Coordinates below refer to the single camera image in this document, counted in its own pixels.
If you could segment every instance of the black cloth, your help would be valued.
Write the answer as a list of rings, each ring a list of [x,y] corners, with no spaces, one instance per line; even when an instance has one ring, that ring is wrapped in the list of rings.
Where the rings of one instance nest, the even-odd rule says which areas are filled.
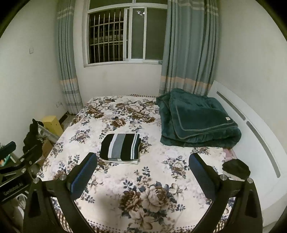
[[[42,145],[42,142],[37,138],[38,135],[38,124],[44,127],[44,124],[41,121],[36,121],[32,119],[32,124],[30,124],[29,132],[27,133],[24,139],[23,153],[26,153],[35,145]],[[39,153],[42,154],[42,147],[39,147]]]
[[[249,167],[240,159],[232,159],[222,164],[222,170],[246,180],[250,175]]]

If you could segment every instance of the bed frame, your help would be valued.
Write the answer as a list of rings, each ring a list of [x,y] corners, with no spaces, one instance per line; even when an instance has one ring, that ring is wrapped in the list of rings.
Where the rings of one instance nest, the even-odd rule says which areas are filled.
[[[286,207],[283,203],[287,196],[285,150],[260,116],[228,88],[214,81],[208,96],[222,104],[241,130],[242,137],[233,150],[249,166],[258,191],[263,225],[277,221]],[[269,208],[275,203],[280,208]]]

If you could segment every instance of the window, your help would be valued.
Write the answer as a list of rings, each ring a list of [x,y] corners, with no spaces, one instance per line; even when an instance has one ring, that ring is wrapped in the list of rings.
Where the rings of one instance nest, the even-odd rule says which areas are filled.
[[[166,4],[167,0],[91,0],[88,63],[162,60]]]

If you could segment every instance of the window sill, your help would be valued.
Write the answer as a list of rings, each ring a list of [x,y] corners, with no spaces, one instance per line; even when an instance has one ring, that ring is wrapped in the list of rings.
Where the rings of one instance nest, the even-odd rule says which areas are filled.
[[[135,62],[135,61],[110,61],[110,62],[100,62],[93,64],[86,64],[84,67],[100,66],[100,65],[117,65],[117,64],[146,64],[146,65],[161,65],[157,61],[146,61],[146,62]]]

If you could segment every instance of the white wall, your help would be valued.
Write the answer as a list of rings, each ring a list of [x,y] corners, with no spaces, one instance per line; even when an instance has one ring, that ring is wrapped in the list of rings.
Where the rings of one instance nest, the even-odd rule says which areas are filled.
[[[74,12],[74,55],[79,88],[86,104],[95,96],[140,94],[157,96],[161,65],[116,64],[84,67],[82,16],[84,0],[76,0]]]
[[[287,41],[255,0],[220,0],[219,8],[216,80],[253,108],[287,151]],[[284,196],[263,211],[264,225],[286,205]]]
[[[31,0],[0,38],[0,142],[15,141],[22,156],[32,118],[66,112],[55,48],[57,0]]]

